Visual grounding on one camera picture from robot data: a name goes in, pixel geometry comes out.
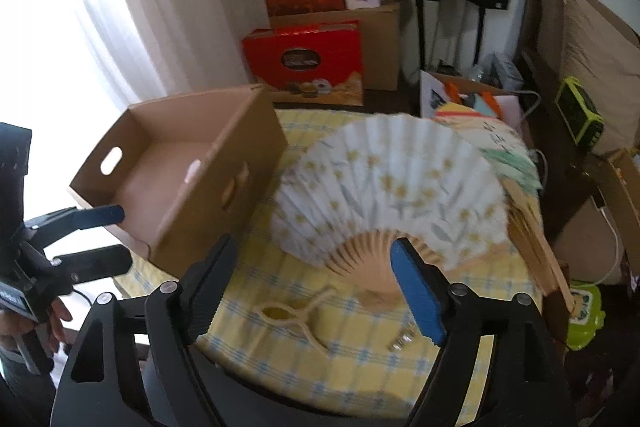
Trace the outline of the person's left hand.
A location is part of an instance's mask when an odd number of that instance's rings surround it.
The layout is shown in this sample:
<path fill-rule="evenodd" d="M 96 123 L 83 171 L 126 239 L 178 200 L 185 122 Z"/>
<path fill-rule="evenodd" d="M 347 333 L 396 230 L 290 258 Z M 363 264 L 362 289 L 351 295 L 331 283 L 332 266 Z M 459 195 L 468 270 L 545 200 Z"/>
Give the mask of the person's left hand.
<path fill-rule="evenodd" d="M 72 319 L 72 314 L 60 299 L 55 299 L 49 314 L 48 345 L 52 352 L 58 351 L 60 343 L 65 343 L 66 337 L 63 323 Z M 2 309 L 0 312 L 1 346 L 9 350 L 16 350 L 15 339 L 33 331 L 36 323 L 22 317 L 12 310 Z"/>

